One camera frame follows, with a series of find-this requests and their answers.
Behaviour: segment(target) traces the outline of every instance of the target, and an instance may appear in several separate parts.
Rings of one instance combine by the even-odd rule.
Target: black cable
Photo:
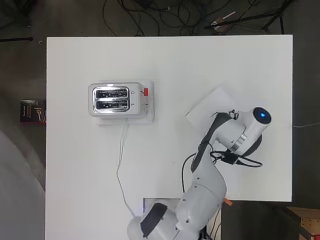
[[[220,156],[219,157],[215,157],[213,154],[220,154]],[[247,157],[244,157],[244,156],[232,153],[232,152],[227,152],[227,151],[226,152],[224,152],[224,151],[212,151],[212,152],[210,152],[210,156],[213,157],[213,158],[217,158],[217,160],[220,159],[222,161],[224,161],[224,158],[227,158],[227,157],[233,158],[235,160],[236,164],[242,165],[242,166],[246,166],[246,167],[258,168],[258,167],[262,166],[261,162],[252,160],[250,158],[247,158]],[[254,163],[254,164],[257,164],[257,165],[248,165],[246,163],[241,162],[240,160],[237,160],[238,158],[246,160],[246,161]]]
[[[182,170],[181,170],[181,183],[182,183],[182,192],[185,192],[184,189],[184,178],[183,178],[183,171],[184,171],[184,166],[186,165],[187,161],[192,158],[194,155],[196,155],[195,153],[191,154],[189,157],[186,158],[186,160],[184,160],[183,164],[182,164]]]
[[[218,9],[216,9],[216,10],[210,12],[210,13],[208,13],[208,14],[206,15],[206,17],[209,17],[209,16],[211,16],[212,14],[215,14],[216,12],[219,12],[220,10],[224,9],[225,7],[227,7],[227,6],[229,5],[230,2],[231,2],[231,0],[228,0],[222,7],[218,8]]]
[[[103,7],[102,7],[102,18],[103,18],[103,22],[104,22],[104,24],[106,25],[106,27],[110,30],[110,32],[112,32],[112,34],[117,37],[118,35],[117,35],[117,34],[111,29],[111,27],[108,25],[107,20],[106,20],[106,18],[105,18],[105,16],[104,16],[104,11],[105,11],[105,8],[106,8],[107,1],[108,1],[108,0],[105,0],[105,1],[104,1]]]
[[[248,0],[249,3],[249,7],[240,15],[240,17],[238,18],[240,20],[239,23],[241,23],[241,19],[243,18],[243,16],[252,8],[257,6],[258,4],[260,4],[260,2],[256,3],[257,0],[253,0],[253,2],[250,2],[250,0]],[[225,35],[226,33],[228,33],[229,31],[231,31],[237,24],[233,24],[230,28],[226,29],[222,35]]]
[[[272,14],[272,16],[274,14],[277,14],[278,10],[271,10],[271,11],[268,11],[268,12],[265,12],[265,13],[262,13],[262,14],[259,14],[259,15],[256,15],[256,16],[250,16],[250,17],[246,17],[246,18],[238,18],[237,20],[233,20],[233,21],[226,21],[223,23],[223,26],[227,26],[227,25],[231,25],[231,24],[234,24],[236,26],[245,26],[245,25],[240,25],[240,23],[244,22],[244,21],[252,21],[252,20],[255,20],[255,19],[260,19],[260,18],[265,18],[265,17],[270,17],[270,14]],[[214,28],[216,25],[210,25],[210,26],[206,26],[205,29],[212,29]],[[264,29],[262,26],[259,27],[259,26],[252,26],[252,27],[257,27],[259,28],[260,30],[266,30]],[[224,33],[217,33],[217,34],[225,34],[226,32],[230,31],[230,29],[228,29],[227,31],[225,31]]]
[[[186,27],[188,24],[189,24],[189,21],[190,21],[190,18],[191,18],[191,12],[190,12],[190,10],[189,10],[189,8],[187,8],[187,6],[185,5],[185,4],[181,4],[183,7],[184,7],[184,9],[187,11],[187,13],[188,13],[188,18],[187,18],[187,21],[186,21],[186,23],[185,23],[185,26],[183,26],[183,27],[181,27],[180,28],[180,32],[179,32],[179,34],[180,34],[180,36],[182,36],[182,31],[184,30],[184,29],[187,29],[188,31],[189,31],[189,28],[188,27]]]
[[[159,6],[157,5],[157,3],[153,2],[153,4],[156,6],[156,8],[152,8],[152,10],[161,9],[161,8],[159,8]],[[163,23],[163,25],[165,25],[165,26],[168,27],[168,28],[181,28],[181,27],[183,27],[183,26],[185,25],[184,22],[183,22],[183,20],[179,17],[179,15],[175,15],[174,13],[169,12],[169,11],[161,11],[161,10],[155,10],[155,11],[158,11],[158,13],[159,13],[159,18],[160,18],[161,22]],[[167,13],[167,14],[170,14],[170,15],[172,15],[172,16],[177,17],[177,18],[179,19],[179,21],[182,23],[182,26],[172,26],[172,25],[169,25],[168,23],[166,23],[166,22],[164,21],[164,19],[163,19],[163,17],[162,17],[162,13]]]
[[[193,27],[193,29],[192,29],[192,34],[193,34],[195,28],[201,23],[202,19],[205,20],[207,17],[209,17],[209,16],[211,16],[211,15],[213,15],[213,14],[221,11],[222,9],[224,9],[225,7],[227,7],[230,2],[231,2],[231,0],[228,0],[228,1],[227,1],[223,6],[221,6],[220,8],[218,8],[218,9],[216,9],[216,10],[214,10],[214,11],[208,13],[208,14],[206,14],[206,15],[203,16],[203,17],[200,16],[200,18],[198,19],[198,21],[196,22],[196,24],[194,25],[194,27]]]
[[[173,4],[173,5],[169,5],[168,7],[164,7],[164,8],[160,8],[160,7],[157,7],[154,8],[152,6],[148,6],[148,9],[151,9],[151,10],[154,10],[154,11],[163,11],[163,12],[167,12],[167,11],[170,11],[171,9],[173,9],[174,7],[177,7],[179,5],[180,1],[177,2],[176,4]]]
[[[218,225],[218,227],[217,227],[217,230],[216,230],[216,232],[215,232],[215,234],[214,234],[213,240],[216,240],[217,233],[218,233],[218,230],[219,230],[220,227],[221,227],[221,223],[220,223],[220,224]]]
[[[218,210],[218,212],[217,212],[217,215],[216,215],[216,217],[214,218],[214,222],[213,222],[213,225],[212,225],[212,229],[211,229],[210,234],[209,234],[210,237],[211,237],[211,235],[212,235],[212,233],[213,233],[214,226],[216,225],[216,221],[217,221],[218,215],[219,215],[219,213],[220,213],[220,210],[221,210],[221,208],[219,208],[219,210]]]
[[[140,29],[141,29],[141,25],[140,25],[140,24],[141,24],[141,14],[139,13],[138,15],[139,15],[139,22],[138,22],[139,27],[138,27],[138,29],[137,29],[137,32],[136,32],[135,37],[136,37],[136,36],[140,36],[140,35],[139,35],[139,32],[140,32]]]
[[[130,12],[139,12],[139,13],[144,13],[146,15],[148,15],[156,24],[157,24],[157,34],[158,36],[160,36],[160,25],[159,25],[159,22],[157,21],[157,19],[155,19],[150,13],[144,11],[144,10],[138,10],[138,9],[129,9],[127,8],[126,6],[124,6],[123,4],[123,0],[121,0],[122,2],[122,7],[124,7],[124,9],[130,14]]]
[[[181,8],[181,3],[182,1],[179,0],[179,4],[178,4],[178,17],[180,17],[180,8]]]
[[[135,25],[140,30],[141,34],[144,36],[144,32],[140,27],[140,24],[137,23],[136,19],[133,17],[133,15],[130,13],[128,8],[124,5],[123,0],[118,0],[119,5],[126,11],[126,13],[131,17],[132,21],[135,23]]]
[[[190,17],[191,17],[191,12],[190,12],[189,8],[185,4],[183,4],[183,1],[181,1],[181,6],[187,11],[188,18],[187,18],[187,21],[184,23],[183,19],[180,17],[180,12],[178,12],[178,19],[180,20],[181,23],[188,25],[188,23],[190,21]]]

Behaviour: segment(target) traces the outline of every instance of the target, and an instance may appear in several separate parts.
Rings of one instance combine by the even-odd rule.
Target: power cord
[[[135,217],[134,212],[132,211],[132,209],[130,208],[130,206],[129,206],[127,200],[126,200],[126,196],[124,194],[124,190],[123,190],[123,187],[122,187],[122,184],[121,184],[121,181],[120,181],[120,177],[119,177],[119,170],[120,170],[121,163],[122,163],[124,141],[125,141],[125,138],[126,138],[126,134],[127,134],[128,128],[129,128],[129,125],[126,124],[124,126],[124,128],[123,128],[123,131],[122,131],[121,140],[120,140],[119,161],[118,161],[118,167],[117,167],[116,175],[117,175],[118,183],[119,183],[119,186],[120,186],[120,189],[121,189],[121,193],[122,193],[122,198],[123,198],[124,204],[128,208],[128,210],[131,213],[132,217]]]
[[[262,166],[261,162],[258,162],[258,161],[252,160],[250,158],[247,158],[247,157],[232,153],[229,150],[227,150],[227,151],[214,151],[213,147],[212,147],[212,145],[210,143],[205,143],[205,144],[208,144],[211,147],[210,157],[213,159],[213,161],[212,161],[213,164],[216,164],[218,160],[221,160],[221,161],[223,161],[225,163],[229,163],[231,165],[237,164],[237,165],[241,165],[241,166],[245,166],[245,167],[252,167],[252,168],[258,168],[258,167]],[[184,160],[184,162],[182,164],[182,168],[181,168],[181,184],[182,184],[182,192],[183,193],[185,192],[184,168],[185,168],[185,165],[188,162],[188,160],[190,158],[194,157],[195,155],[196,155],[196,153],[193,153],[190,156],[188,156]],[[242,161],[245,160],[245,161],[248,161],[248,162],[256,164],[256,165],[249,165],[249,164],[243,163],[242,161],[239,160],[239,158],[242,159]]]
[[[213,222],[213,225],[212,225],[212,229],[211,229],[210,235],[209,235],[210,237],[212,236],[213,229],[214,229],[214,227],[216,226],[216,221],[217,221],[217,218],[218,218],[218,215],[219,215],[220,211],[221,211],[221,208],[219,208],[219,210],[218,210],[218,212],[217,212],[217,214],[216,214],[216,217],[214,218],[214,222]]]
[[[218,233],[218,230],[219,230],[220,227],[221,227],[221,223],[220,223],[220,224],[218,225],[218,227],[217,227],[217,230],[216,230],[216,232],[215,232],[215,234],[214,234],[213,240],[216,240],[217,233]]]
[[[306,127],[313,127],[313,126],[317,126],[320,125],[320,122],[316,122],[316,123],[310,123],[310,124],[306,124],[306,125],[293,125],[293,128],[306,128]]]
[[[239,20],[242,20],[243,16],[252,8],[252,7],[256,7],[257,5],[260,4],[260,1],[257,2],[257,0],[253,0],[253,2],[250,2],[250,0],[248,0],[249,3],[249,7],[240,15],[240,17],[238,18]],[[231,31],[237,24],[233,24],[230,28],[226,29],[222,35],[225,35],[227,32]]]
[[[107,2],[108,2],[108,0],[105,0],[104,3],[103,3],[103,7],[102,7],[102,18],[103,18],[103,22],[104,22],[104,24],[106,25],[106,27],[110,30],[110,32],[112,32],[112,34],[117,37],[118,35],[117,35],[117,34],[111,29],[111,27],[108,25],[107,20],[106,20],[105,15],[104,15],[104,11],[105,11]]]
[[[112,34],[114,36],[118,36],[116,34],[115,31],[113,31],[111,29],[111,27],[108,25],[107,23],[107,20],[105,18],[105,9],[106,9],[106,5],[107,5],[107,1],[108,0],[105,0],[104,4],[103,4],[103,7],[102,7],[102,17],[103,17],[103,21],[104,21],[104,24],[106,25],[106,27],[112,32]],[[149,18],[151,18],[155,23],[156,23],[156,26],[157,26],[157,35],[160,36],[160,32],[161,32],[161,29],[160,29],[160,24],[158,22],[158,20],[148,11],[157,11],[158,14],[159,14],[159,18],[160,18],[160,21],[163,23],[163,25],[165,27],[168,27],[168,28],[176,28],[176,29],[180,29],[179,30],[179,34],[180,35],[185,35],[184,33],[187,33],[187,35],[198,35],[199,32],[197,32],[197,27],[203,22],[206,20],[206,18],[208,18],[209,16],[213,15],[214,13],[222,10],[223,8],[225,8],[230,2],[231,0],[227,0],[227,2],[220,8],[212,11],[212,12],[209,12],[208,14],[206,13],[208,11],[208,9],[210,8],[213,0],[209,0],[209,2],[207,3],[202,3],[201,1],[194,1],[194,0],[178,0],[178,2],[176,4],[173,4],[173,5],[170,5],[168,7],[165,7],[165,8],[161,8],[161,7],[158,7],[156,5],[155,2],[153,2],[152,4],[156,6],[156,8],[152,7],[152,6],[148,6],[146,9],[143,8],[143,9],[138,9],[137,7],[135,7],[135,9],[130,9],[128,8],[125,4],[124,4],[124,0],[117,0],[118,4],[122,7],[122,9],[124,11],[126,11],[126,13],[130,16],[131,20],[134,22],[134,24],[137,26],[138,30],[135,34],[135,36],[140,36],[139,35],[139,32],[141,33],[142,36],[145,36],[144,34],[144,31],[143,29],[141,28],[141,15],[140,13],[143,13],[145,15],[147,15]],[[187,5],[194,5],[196,10],[198,11],[199,13],[199,19],[193,23],[193,24],[189,24],[190,22],[190,19],[192,19],[192,13],[189,9],[189,7]],[[182,10],[185,10],[185,13],[187,14],[186,18],[187,19],[183,19],[181,17],[181,11]],[[137,21],[136,18],[133,16],[132,13],[138,13],[139,14],[139,20]],[[178,21],[181,23],[181,25],[171,25],[171,24],[168,24],[164,18],[163,18],[163,15],[162,14],[169,14],[171,15],[172,17],[178,19]]]

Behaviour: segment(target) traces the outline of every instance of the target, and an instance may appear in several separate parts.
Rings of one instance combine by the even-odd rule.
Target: gray floor
[[[112,36],[103,23],[101,14],[103,2],[104,0],[38,1],[30,14],[32,21],[30,28],[13,25],[0,30],[0,38],[29,35],[34,37],[33,42],[0,43],[0,96],[2,103],[10,108],[12,122],[19,124],[20,99],[43,99],[46,96],[47,37]],[[157,2],[161,6],[166,6],[172,1]],[[224,2],[225,0],[213,1],[212,9],[218,8]],[[247,15],[272,10],[281,2],[282,0],[261,0],[261,3],[252,8]],[[316,0],[296,0],[284,14],[286,33],[294,35],[293,122],[295,125],[320,121],[320,112],[317,111],[320,105],[320,95],[318,95],[320,89],[319,7],[320,2]],[[236,18],[247,8],[246,0],[232,1],[227,8],[213,15],[210,20],[225,16],[234,10],[236,11],[234,18]],[[136,33],[136,26],[116,1],[108,1],[105,14],[108,23],[119,36],[133,36]],[[173,25],[177,23],[171,18],[167,18],[167,21]],[[261,25],[264,22],[265,20],[259,20],[254,24]],[[156,35],[155,23],[151,20],[147,21],[146,16],[143,16],[142,28],[146,35]],[[278,22],[270,30],[273,34],[280,33]],[[161,35],[178,34],[177,30],[168,29],[161,24]],[[200,32],[200,35],[211,34],[212,31]],[[236,26],[228,32],[228,35],[235,34],[265,33],[244,26]],[[21,126],[21,130],[45,165],[45,127]],[[293,129],[293,137],[293,205],[320,208],[318,191],[320,126]],[[224,236],[228,236],[226,239],[258,239],[257,235],[248,235],[245,234],[245,230],[237,229],[232,220],[242,221],[244,209],[246,212],[253,213],[259,211],[257,209],[261,209],[260,206],[246,202],[235,205],[236,207],[232,210],[223,211],[226,216],[224,219],[229,219],[228,224],[224,225],[227,227],[223,228]],[[268,216],[260,214],[259,219],[266,221]]]

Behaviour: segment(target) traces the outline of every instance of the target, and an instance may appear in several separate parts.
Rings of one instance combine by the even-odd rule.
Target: cable
[[[133,0],[132,0],[132,3],[133,3],[133,5],[135,6],[134,8],[137,9],[137,8],[136,8],[136,4],[137,4],[137,3],[136,3],[135,1],[133,1]],[[140,32],[140,30],[141,30],[141,25],[140,25],[140,24],[141,24],[141,18],[142,18],[142,17],[141,17],[141,14],[140,14],[139,12],[138,12],[138,16],[139,16],[139,22],[138,22],[137,32],[136,32],[136,34],[134,35],[135,37],[137,37],[137,36],[144,36],[144,33],[143,33],[143,32],[141,32],[142,35],[139,35],[139,32]]]
[[[133,17],[133,15],[130,13],[130,11],[133,12],[134,10],[129,10],[129,9],[124,5],[123,0],[117,0],[117,1],[118,1],[119,5],[126,11],[126,13],[129,14],[129,16],[131,17],[131,19],[132,19],[132,21],[134,22],[134,24],[135,24],[135,25],[138,27],[138,29],[140,30],[142,36],[144,36],[144,32],[143,32],[143,30],[141,29],[140,24],[137,23],[136,19],[135,19],[135,18]]]
[[[320,125],[320,122],[317,123],[310,123],[310,124],[306,124],[306,125],[293,125],[293,128],[305,128],[305,127],[313,127],[313,126],[317,126]]]
[[[210,12],[210,13],[208,13],[208,14],[206,15],[206,17],[209,17],[209,16],[211,16],[212,14],[215,14],[216,12],[219,12],[220,10],[224,9],[225,7],[227,7],[227,6],[229,5],[230,2],[231,2],[231,0],[228,0],[222,7],[218,8],[218,9],[216,9],[216,10]]]
[[[178,15],[175,15],[174,13],[169,12],[169,10],[163,11],[163,10],[161,10],[161,8],[159,8],[158,4],[155,3],[155,2],[153,2],[153,5],[155,5],[156,8],[150,8],[150,9],[152,9],[152,10],[154,10],[154,11],[158,11],[158,13],[159,13],[159,18],[160,18],[161,22],[163,23],[163,25],[165,25],[166,27],[168,27],[168,28],[181,28],[181,27],[183,27],[183,26],[185,25],[184,22],[183,22],[183,20],[179,17],[179,13],[178,13]],[[172,16],[174,16],[174,17],[177,17],[177,18],[179,19],[179,21],[182,23],[182,26],[172,26],[172,25],[169,25],[168,23],[166,23],[166,22],[164,21],[164,19],[163,19],[163,17],[162,17],[162,13],[167,13],[167,14],[170,14],[170,15],[172,15]]]
[[[257,6],[260,2],[256,3],[257,0],[253,0],[253,2],[250,2],[250,0],[248,0],[249,3],[249,7],[240,15],[240,17],[238,18],[240,20],[239,23],[241,23],[241,20],[243,18],[243,16],[252,8]],[[233,29],[236,26],[236,24],[233,24],[230,28],[226,29],[222,35],[225,35],[227,32],[231,31],[231,29]]]
[[[118,167],[117,167],[116,175],[117,175],[118,183],[119,183],[119,186],[120,186],[120,189],[121,189],[121,192],[122,192],[123,202],[126,205],[126,207],[128,208],[128,210],[131,213],[132,217],[135,217],[134,212],[132,211],[132,209],[130,208],[129,204],[127,203],[126,196],[124,194],[124,190],[123,190],[123,187],[122,187],[122,184],[121,184],[121,181],[120,181],[120,177],[119,177],[119,169],[120,169],[121,163],[122,163],[124,140],[125,140],[128,128],[129,128],[129,125],[126,124],[124,126],[124,128],[123,128],[123,131],[122,131],[121,140],[120,140],[119,161],[118,161]]]
[[[195,153],[191,154],[189,157],[186,158],[186,160],[184,160],[183,164],[182,164],[182,170],[181,170],[181,183],[182,183],[182,192],[185,192],[184,189],[184,178],[183,178],[183,172],[184,172],[184,166],[186,165],[187,161],[192,158],[194,155],[196,155]]]
[[[219,230],[220,227],[221,227],[221,223],[220,223],[220,224],[218,225],[218,227],[217,227],[217,230],[216,230],[216,232],[215,232],[215,234],[214,234],[213,240],[216,240],[217,233],[218,233],[218,230]]]
[[[216,153],[220,154],[220,156],[219,157],[215,157],[213,154],[216,154]],[[229,163],[229,164],[236,163],[237,165],[242,165],[242,166],[252,167],[252,168],[262,167],[262,163],[261,162],[252,160],[250,158],[247,158],[247,157],[244,157],[244,156],[241,156],[241,155],[238,155],[238,154],[235,154],[233,152],[230,152],[229,150],[227,150],[225,152],[224,151],[212,151],[212,152],[210,152],[210,156],[215,158],[215,161],[221,160],[221,161]],[[246,160],[248,162],[251,162],[251,163],[254,163],[254,164],[257,164],[257,165],[249,165],[249,164],[243,163],[240,160],[238,160],[238,158],[241,158],[242,160]]]
[[[216,217],[214,218],[214,222],[213,222],[213,225],[212,225],[212,229],[211,229],[211,232],[210,232],[210,237],[211,237],[211,235],[212,235],[212,233],[213,233],[213,229],[214,229],[214,227],[215,227],[215,225],[216,225],[216,221],[217,221],[217,218],[218,218],[218,215],[219,215],[219,213],[220,213],[220,210],[221,210],[221,208],[219,208],[219,210],[218,210],[218,212],[217,212],[217,215],[216,215]]]
[[[105,10],[105,8],[106,8],[107,1],[108,1],[108,0],[105,0],[105,1],[104,1],[103,7],[102,7],[102,18],[103,18],[103,22],[104,22],[104,24],[106,25],[106,27],[112,32],[112,34],[117,37],[118,35],[117,35],[117,34],[111,29],[111,27],[108,25],[107,20],[106,20],[106,18],[105,18],[105,16],[104,16],[104,10]]]
[[[159,25],[159,22],[150,13],[148,13],[148,12],[146,12],[144,10],[129,9],[124,5],[123,0],[121,0],[121,3],[118,0],[118,3],[127,11],[127,13],[130,14],[130,16],[132,16],[130,12],[139,12],[139,13],[144,13],[144,14],[148,15],[157,24],[157,34],[158,34],[158,36],[160,36],[160,25]],[[140,28],[140,25],[136,22],[136,20],[133,17],[132,17],[132,19],[134,20],[135,24],[139,27],[140,31],[142,32],[142,29]]]
[[[183,3],[182,3],[182,6],[185,8],[185,10],[188,12],[188,19],[187,19],[187,22],[186,22],[186,24],[185,25],[188,25],[188,23],[189,23],[189,21],[190,21],[190,17],[191,17],[191,12],[190,12],[190,10],[189,10],[189,8],[187,8],[187,6],[186,5],[184,5]],[[180,36],[182,36],[182,31],[183,31],[183,29],[185,29],[186,28],[186,26],[183,26],[182,28],[180,28],[180,32],[179,32],[179,34],[180,34]]]

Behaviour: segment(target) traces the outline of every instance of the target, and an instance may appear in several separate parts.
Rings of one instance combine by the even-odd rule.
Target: white table
[[[129,127],[120,169],[137,214],[143,198],[181,196],[182,162],[201,140],[185,114],[219,84],[273,117],[252,155],[262,168],[218,164],[227,197],[291,200],[291,36],[49,38],[46,240],[127,239],[131,215],[115,175],[123,127],[96,125],[87,91],[140,79],[154,81],[155,122]]]

